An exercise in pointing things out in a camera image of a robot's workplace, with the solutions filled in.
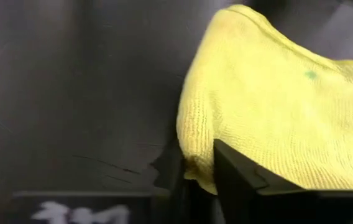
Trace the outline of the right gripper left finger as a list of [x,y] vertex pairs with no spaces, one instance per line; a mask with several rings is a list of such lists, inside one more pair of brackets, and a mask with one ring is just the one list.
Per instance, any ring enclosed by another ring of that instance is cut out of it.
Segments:
[[156,159],[155,169],[155,185],[169,193],[167,223],[224,224],[218,197],[184,178],[185,164],[179,148],[165,149]]

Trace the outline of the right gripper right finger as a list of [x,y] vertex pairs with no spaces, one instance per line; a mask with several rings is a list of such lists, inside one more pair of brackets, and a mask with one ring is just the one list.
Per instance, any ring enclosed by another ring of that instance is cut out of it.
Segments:
[[227,223],[311,223],[318,196],[269,171],[220,139],[214,180]]

